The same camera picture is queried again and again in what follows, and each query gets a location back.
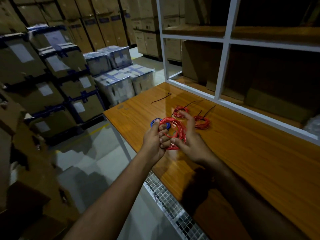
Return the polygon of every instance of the red wire coil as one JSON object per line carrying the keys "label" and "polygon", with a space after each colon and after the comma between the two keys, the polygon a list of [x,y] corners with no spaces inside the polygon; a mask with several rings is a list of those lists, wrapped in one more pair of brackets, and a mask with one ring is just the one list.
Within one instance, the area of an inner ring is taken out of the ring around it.
{"label": "red wire coil", "polygon": [[[179,138],[180,140],[182,140],[184,142],[184,144],[187,143],[187,139],[186,139],[186,127],[185,125],[179,121],[176,120],[173,117],[165,117],[160,121],[160,125],[166,124],[167,122],[169,122],[171,124],[171,127],[174,127],[176,129],[176,134],[174,136],[169,136],[167,134],[165,134],[167,137],[169,138]],[[172,144],[166,148],[166,150],[178,150],[179,148]]]}
{"label": "red wire coil", "polygon": [[174,115],[175,117],[181,118],[181,119],[184,118],[184,116],[179,113],[179,110],[184,110],[184,111],[187,112],[187,113],[189,112],[189,110],[187,109],[187,107],[183,107],[183,106],[178,105],[178,106],[174,109],[173,115]]}
{"label": "red wire coil", "polygon": [[209,128],[209,125],[210,125],[210,120],[206,117],[203,117],[203,116],[199,116],[199,115],[196,115],[194,116],[194,120],[195,120],[195,128],[196,129],[200,129],[200,130],[206,130]]}

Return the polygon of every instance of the wooden table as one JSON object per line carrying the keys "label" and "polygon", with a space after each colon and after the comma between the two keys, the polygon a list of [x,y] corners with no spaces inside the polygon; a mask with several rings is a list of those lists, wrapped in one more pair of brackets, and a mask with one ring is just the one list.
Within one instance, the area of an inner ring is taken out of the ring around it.
{"label": "wooden table", "polygon": [[[168,92],[172,95],[151,104]],[[138,152],[153,119],[195,100],[202,102],[188,106],[192,116],[214,105],[162,83],[104,114]],[[319,239],[320,147],[218,104],[207,117],[210,128],[198,132],[213,152],[310,238]],[[206,171],[181,151],[167,151],[152,171],[211,239],[250,239]]]}

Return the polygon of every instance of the shelf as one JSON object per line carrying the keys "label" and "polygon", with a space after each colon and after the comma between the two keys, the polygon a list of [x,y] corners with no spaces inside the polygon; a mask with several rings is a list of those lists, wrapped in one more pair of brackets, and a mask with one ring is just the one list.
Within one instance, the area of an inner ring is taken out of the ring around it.
{"label": "shelf", "polygon": [[320,27],[243,27],[236,26],[232,38],[276,42],[320,44]]}
{"label": "shelf", "polygon": [[[215,92],[208,90],[205,86],[200,85],[196,81],[194,81],[194,80],[192,80],[190,78],[184,77],[184,76],[181,76],[180,78],[176,79],[175,81],[179,82],[179,83],[182,83],[182,84],[185,84],[185,85],[188,85],[188,86],[190,86],[192,88],[198,89],[198,90],[200,90],[202,92],[208,93],[208,94],[213,95],[213,96],[215,94]],[[287,118],[281,117],[279,115],[275,115],[273,113],[269,113],[269,112],[266,112],[266,111],[263,111],[263,110],[260,110],[260,109],[257,109],[257,108],[250,107],[248,105],[245,105],[242,100],[235,99],[233,97],[229,97],[229,96],[226,96],[226,95],[223,95],[223,94],[221,94],[220,98],[223,99],[223,100],[226,100],[228,102],[231,102],[231,103],[237,104],[239,106],[242,106],[244,108],[250,109],[252,111],[255,111],[257,113],[260,113],[262,115],[268,116],[270,118],[279,120],[279,121],[281,121],[283,123],[286,123],[288,125],[292,125],[292,126],[297,127],[299,129],[302,128],[302,124],[299,123],[299,122],[296,122],[296,121],[293,121],[293,120],[290,120],[290,119],[287,119]]]}
{"label": "shelf", "polygon": [[186,35],[204,37],[223,37],[226,32],[225,26],[198,26],[182,24],[162,30],[164,35]]}

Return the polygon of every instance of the person's left hand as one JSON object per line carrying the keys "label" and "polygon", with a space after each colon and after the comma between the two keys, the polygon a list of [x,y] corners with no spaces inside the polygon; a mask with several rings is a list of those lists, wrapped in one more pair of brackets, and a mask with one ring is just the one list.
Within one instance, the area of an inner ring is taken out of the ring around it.
{"label": "person's left hand", "polygon": [[165,148],[171,145],[170,138],[165,136],[168,134],[166,125],[159,127],[160,120],[156,120],[152,127],[146,131],[143,136],[143,144],[140,153],[143,153],[147,160],[155,165],[165,154]]}

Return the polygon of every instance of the blue wire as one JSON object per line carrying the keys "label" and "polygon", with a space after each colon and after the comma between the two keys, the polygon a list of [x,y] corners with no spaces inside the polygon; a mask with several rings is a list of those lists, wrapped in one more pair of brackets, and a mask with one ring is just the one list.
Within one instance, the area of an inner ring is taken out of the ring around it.
{"label": "blue wire", "polygon": [[[155,118],[155,119],[151,122],[150,127],[152,127],[152,125],[153,125],[153,123],[155,122],[156,119],[159,119],[160,121],[162,120],[162,119],[160,119],[160,118]],[[166,122],[166,126],[167,126],[167,130],[168,130],[168,129],[170,129],[171,124],[170,124],[169,122]]]}

